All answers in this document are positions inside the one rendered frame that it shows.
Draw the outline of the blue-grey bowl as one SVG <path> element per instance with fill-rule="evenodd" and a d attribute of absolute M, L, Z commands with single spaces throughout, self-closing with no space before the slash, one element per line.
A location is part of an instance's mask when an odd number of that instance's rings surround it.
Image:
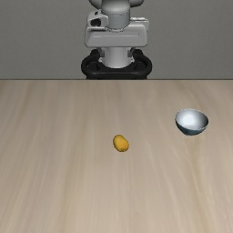
<path fill-rule="evenodd" d="M 176 113 L 177 128 L 186 136 L 196 136 L 208 127 L 208 117 L 191 108 L 181 109 Z"/>

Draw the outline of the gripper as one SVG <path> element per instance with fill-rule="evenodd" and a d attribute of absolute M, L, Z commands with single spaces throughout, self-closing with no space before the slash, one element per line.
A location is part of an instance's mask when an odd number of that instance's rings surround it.
<path fill-rule="evenodd" d="M 101 47 L 131 47 L 127 56 L 133 57 L 136 47 L 147 45 L 148 27 L 149 21 L 145 17 L 131 17 L 130 24 L 119 30 L 88 26 L 85 31 L 85 45 L 97 47 L 100 57 L 105 57 L 105 50 Z"/>

